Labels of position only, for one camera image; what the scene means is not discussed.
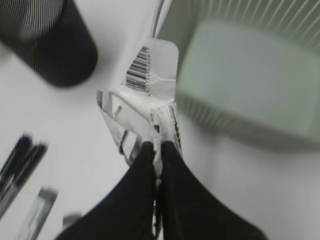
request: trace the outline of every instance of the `white desk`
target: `white desk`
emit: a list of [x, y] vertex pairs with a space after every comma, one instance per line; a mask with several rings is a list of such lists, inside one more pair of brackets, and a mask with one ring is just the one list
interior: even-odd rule
[[[38, 240], [53, 240], [64, 214], [93, 208], [128, 167], [96, 105], [96, 91], [121, 81], [149, 32], [150, 0], [78, 0], [99, 49], [93, 76], [61, 90], [11, 56], [0, 63], [0, 165], [23, 132], [49, 144], [43, 161], [0, 222], [14, 240], [41, 186], [59, 191]], [[276, 153], [194, 126], [182, 115], [185, 161], [221, 201], [271, 240], [319, 240], [320, 155]]]

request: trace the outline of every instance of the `black pen holder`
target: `black pen holder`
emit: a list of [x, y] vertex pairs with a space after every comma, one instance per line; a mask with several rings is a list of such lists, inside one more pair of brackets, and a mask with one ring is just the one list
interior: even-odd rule
[[0, 0], [0, 40], [58, 87], [83, 82], [98, 61], [73, 0]]

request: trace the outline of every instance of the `ribbed plastic surface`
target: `ribbed plastic surface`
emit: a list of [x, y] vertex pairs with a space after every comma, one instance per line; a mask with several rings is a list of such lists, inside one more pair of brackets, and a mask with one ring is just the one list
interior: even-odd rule
[[319, 147], [319, 0], [175, 0], [159, 38], [179, 48], [177, 106], [198, 124]]

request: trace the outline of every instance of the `black pen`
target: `black pen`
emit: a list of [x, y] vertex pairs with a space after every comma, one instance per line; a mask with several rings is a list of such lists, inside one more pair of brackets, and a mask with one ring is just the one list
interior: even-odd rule
[[24, 158], [32, 145], [32, 139], [29, 136], [22, 136], [16, 143], [14, 149], [9, 155], [0, 172], [0, 199], [2, 193], [15, 174], [15, 168], [23, 164]]
[[20, 189], [29, 179], [30, 175], [45, 155], [48, 147], [44, 144], [34, 146], [25, 159], [24, 166], [20, 169], [17, 176], [14, 177], [12, 184], [7, 189], [4, 197], [0, 201], [0, 219], [6, 213], [7, 209], [14, 201]]

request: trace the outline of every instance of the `barcode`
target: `barcode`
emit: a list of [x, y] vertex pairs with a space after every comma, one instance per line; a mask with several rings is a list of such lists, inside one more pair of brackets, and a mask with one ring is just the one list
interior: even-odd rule
[[148, 93], [150, 90], [150, 49], [143, 46], [126, 72], [126, 85], [129, 88]]

